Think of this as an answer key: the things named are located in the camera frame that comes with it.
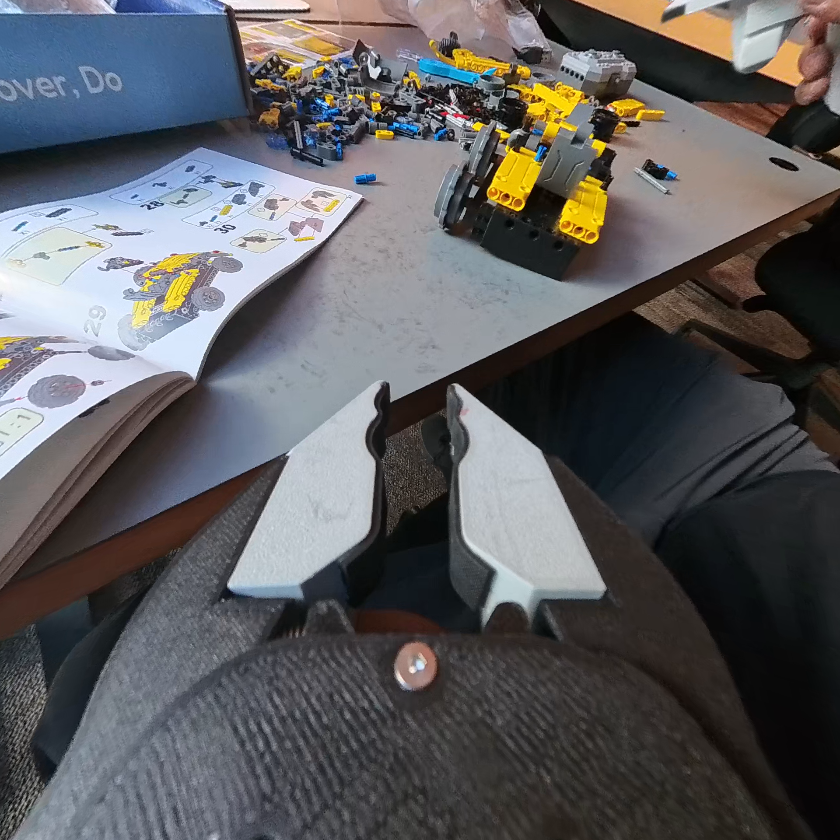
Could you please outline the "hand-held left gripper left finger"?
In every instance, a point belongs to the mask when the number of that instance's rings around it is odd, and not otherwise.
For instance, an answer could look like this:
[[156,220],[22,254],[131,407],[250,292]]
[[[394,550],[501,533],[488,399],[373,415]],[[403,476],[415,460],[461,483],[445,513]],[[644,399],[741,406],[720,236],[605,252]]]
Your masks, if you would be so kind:
[[230,575],[256,598],[357,602],[382,573],[386,381],[375,381],[287,453]]

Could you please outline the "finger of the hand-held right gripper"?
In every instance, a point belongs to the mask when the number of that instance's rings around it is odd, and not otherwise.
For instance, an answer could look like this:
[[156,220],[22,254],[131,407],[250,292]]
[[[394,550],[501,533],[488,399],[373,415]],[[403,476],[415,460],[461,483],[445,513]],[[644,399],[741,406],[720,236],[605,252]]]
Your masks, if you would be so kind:
[[665,24],[679,17],[700,13],[731,19],[738,9],[738,1],[672,1],[663,10],[660,22]]

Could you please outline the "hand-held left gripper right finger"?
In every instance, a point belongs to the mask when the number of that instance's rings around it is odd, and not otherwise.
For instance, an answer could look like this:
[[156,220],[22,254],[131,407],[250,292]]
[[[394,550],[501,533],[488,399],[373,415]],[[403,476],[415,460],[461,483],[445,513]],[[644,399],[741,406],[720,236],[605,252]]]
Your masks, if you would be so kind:
[[485,627],[502,604],[600,601],[606,584],[543,452],[461,385],[447,391],[449,577]]

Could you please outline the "yellow black brick vehicle model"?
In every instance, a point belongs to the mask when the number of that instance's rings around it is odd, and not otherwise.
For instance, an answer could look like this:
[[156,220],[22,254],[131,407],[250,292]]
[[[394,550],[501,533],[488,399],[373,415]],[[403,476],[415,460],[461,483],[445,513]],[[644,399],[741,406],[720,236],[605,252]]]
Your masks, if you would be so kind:
[[451,165],[434,215],[450,234],[469,235],[491,255],[552,280],[594,245],[605,222],[618,115],[581,105],[577,122],[537,121],[502,138],[497,121],[469,139]]

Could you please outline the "instruction booklet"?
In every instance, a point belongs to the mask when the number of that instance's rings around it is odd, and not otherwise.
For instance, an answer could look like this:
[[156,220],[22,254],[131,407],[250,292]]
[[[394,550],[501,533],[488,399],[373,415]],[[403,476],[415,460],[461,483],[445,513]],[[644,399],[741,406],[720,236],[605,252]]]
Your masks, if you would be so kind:
[[362,196],[204,148],[2,213],[1,584]]

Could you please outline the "pile of brick parts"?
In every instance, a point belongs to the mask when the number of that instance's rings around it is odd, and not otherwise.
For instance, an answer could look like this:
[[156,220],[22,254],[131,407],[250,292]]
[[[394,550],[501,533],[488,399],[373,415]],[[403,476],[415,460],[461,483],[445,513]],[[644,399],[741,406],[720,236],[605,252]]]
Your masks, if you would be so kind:
[[537,121],[581,118],[581,105],[613,110],[617,133],[658,122],[665,110],[625,98],[601,103],[558,78],[533,69],[548,49],[516,51],[516,61],[481,56],[464,47],[456,33],[431,40],[426,58],[399,49],[397,59],[358,40],[352,56],[292,65],[278,54],[248,60],[255,127],[272,149],[302,161],[341,161],[344,147],[369,134],[378,140],[458,142],[466,150],[482,123],[497,121],[502,138]]

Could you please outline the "person's right forearm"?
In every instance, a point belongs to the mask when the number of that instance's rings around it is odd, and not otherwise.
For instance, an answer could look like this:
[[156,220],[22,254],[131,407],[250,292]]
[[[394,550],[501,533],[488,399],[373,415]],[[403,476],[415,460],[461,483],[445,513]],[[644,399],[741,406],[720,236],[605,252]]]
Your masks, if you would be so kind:
[[789,149],[824,154],[839,146],[839,115],[823,98],[806,106],[795,104],[776,120],[766,137]]

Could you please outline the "grey desk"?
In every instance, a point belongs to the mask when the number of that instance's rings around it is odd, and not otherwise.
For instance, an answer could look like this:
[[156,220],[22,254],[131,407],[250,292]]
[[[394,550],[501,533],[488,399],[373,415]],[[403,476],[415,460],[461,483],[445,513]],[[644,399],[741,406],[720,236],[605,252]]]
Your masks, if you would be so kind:
[[[433,205],[455,143],[364,142],[319,169],[269,152],[243,120],[110,140],[2,163],[2,206],[116,186],[203,146],[349,187],[373,172],[352,218],[243,306],[201,381],[134,439],[2,589],[2,637],[159,558],[377,380],[388,432],[475,390],[822,211],[838,171],[639,82],[666,110],[619,139],[607,224],[562,282],[508,267],[438,228]],[[678,175],[665,195],[634,173]]]

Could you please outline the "person's right hand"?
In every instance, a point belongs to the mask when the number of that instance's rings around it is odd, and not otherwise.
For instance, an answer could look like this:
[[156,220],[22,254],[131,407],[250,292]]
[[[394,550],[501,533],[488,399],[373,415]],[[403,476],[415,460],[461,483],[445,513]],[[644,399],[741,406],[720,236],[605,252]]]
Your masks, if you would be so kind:
[[794,100],[808,106],[826,95],[833,73],[834,57],[827,40],[832,26],[839,24],[838,2],[806,2],[803,4],[806,44],[799,58],[801,83]]

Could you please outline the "grey battery box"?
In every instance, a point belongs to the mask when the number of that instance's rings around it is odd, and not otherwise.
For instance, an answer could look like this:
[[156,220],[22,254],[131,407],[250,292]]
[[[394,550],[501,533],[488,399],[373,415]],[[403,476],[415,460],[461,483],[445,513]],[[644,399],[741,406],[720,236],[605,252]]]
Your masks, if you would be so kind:
[[619,50],[573,50],[560,63],[558,79],[601,103],[623,99],[637,74],[637,66]]

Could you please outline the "crumpled clear plastic bag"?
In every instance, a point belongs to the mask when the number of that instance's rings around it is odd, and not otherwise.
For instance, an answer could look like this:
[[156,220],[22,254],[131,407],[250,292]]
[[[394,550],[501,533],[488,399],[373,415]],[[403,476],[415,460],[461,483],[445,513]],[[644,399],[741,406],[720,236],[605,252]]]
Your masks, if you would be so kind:
[[381,2],[394,18],[420,28],[441,42],[456,33],[460,41],[498,41],[512,49],[547,49],[549,42],[537,21],[540,2],[401,1]]

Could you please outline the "black chair base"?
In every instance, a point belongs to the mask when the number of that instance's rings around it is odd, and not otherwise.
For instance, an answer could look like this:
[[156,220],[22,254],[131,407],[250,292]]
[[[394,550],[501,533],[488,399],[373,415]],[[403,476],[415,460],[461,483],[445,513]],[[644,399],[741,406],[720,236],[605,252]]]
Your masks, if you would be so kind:
[[769,248],[754,279],[762,294],[742,303],[745,312],[772,312],[807,342],[800,359],[737,339],[696,319],[677,333],[698,333],[751,366],[749,377],[778,385],[794,406],[794,422],[805,428],[819,377],[839,365],[839,202],[803,233]]

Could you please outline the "yellow printed sheet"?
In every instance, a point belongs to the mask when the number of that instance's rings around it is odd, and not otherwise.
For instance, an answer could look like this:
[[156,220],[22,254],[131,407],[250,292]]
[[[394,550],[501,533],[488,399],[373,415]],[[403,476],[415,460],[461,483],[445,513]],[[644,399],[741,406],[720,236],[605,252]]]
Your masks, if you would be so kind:
[[247,60],[261,61],[278,54],[292,65],[310,67],[318,61],[352,56],[357,39],[295,19],[239,26]]

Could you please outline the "blue cardboard box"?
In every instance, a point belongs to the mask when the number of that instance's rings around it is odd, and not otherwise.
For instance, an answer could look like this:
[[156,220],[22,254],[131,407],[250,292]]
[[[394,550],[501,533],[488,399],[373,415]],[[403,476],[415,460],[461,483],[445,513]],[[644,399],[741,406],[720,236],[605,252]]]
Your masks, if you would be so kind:
[[4,154],[252,113],[221,2],[2,2],[1,19]]

